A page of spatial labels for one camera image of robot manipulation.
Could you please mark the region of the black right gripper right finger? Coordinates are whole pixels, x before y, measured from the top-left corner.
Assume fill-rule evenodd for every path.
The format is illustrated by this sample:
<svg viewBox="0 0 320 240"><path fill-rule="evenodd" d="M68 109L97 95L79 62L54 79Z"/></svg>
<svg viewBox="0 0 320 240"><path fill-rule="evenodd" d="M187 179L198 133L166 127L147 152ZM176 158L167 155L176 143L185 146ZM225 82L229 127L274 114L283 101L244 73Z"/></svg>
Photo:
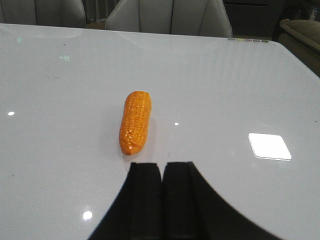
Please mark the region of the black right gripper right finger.
<svg viewBox="0 0 320 240"><path fill-rule="evenodd" d="M166 240L276 240L234 209L193 162L169 162L163 174Z"/></svg>

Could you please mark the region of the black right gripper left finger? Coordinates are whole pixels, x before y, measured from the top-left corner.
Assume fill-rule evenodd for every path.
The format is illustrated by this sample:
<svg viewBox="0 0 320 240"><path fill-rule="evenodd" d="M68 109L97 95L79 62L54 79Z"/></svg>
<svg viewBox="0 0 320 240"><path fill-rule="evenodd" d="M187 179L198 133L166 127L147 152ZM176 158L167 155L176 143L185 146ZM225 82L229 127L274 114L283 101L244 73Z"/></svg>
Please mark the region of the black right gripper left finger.
<svg viewBox="0 0 320 240"><path fill-rule="evenodd" d="M162 181L156 163L131 163L111 207L90 240L160 240Z"/></svg>

